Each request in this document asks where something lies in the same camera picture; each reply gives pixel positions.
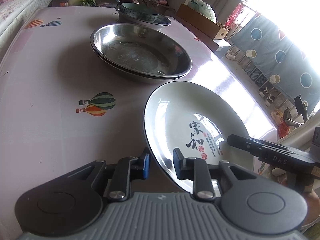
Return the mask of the right hand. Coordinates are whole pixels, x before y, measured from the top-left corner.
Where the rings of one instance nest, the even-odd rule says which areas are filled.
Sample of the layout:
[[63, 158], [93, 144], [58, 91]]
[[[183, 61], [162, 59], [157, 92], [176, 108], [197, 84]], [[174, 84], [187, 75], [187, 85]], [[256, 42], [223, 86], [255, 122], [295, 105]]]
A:
[[303, 197], [308, 206], [308, 212], [306, 218], [304, 219], [303, 225], [308, 225], [319, 217], [319, 196], [315, 191], [311, 191], [310, 193], [304, 193]]

